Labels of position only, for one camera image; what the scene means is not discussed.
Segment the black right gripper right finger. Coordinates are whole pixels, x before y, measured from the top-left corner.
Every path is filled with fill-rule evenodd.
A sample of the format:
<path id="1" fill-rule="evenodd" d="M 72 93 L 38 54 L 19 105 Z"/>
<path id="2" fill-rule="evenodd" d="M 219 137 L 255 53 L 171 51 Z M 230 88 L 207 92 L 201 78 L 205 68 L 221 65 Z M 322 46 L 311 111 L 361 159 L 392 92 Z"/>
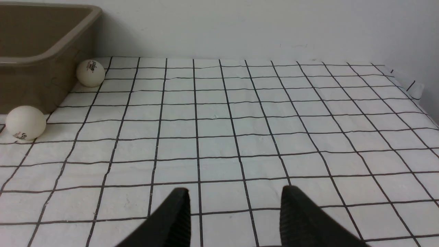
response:
<path id="1" fill-rule="evenodd" d="M 296 186 L 284 186 L 280 207 L 283 247 L 367 247 Z"/>

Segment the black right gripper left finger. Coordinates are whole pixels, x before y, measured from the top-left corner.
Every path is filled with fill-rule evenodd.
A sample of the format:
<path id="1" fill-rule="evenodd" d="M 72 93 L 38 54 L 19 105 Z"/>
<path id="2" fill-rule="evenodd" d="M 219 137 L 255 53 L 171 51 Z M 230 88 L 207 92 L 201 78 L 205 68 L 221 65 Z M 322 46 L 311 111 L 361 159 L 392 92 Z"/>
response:
<path id="1" fill-rule="evenodd" d="M 188 189 L 175 188 L 118 247 L 189 247 L 191 201 Z"/>

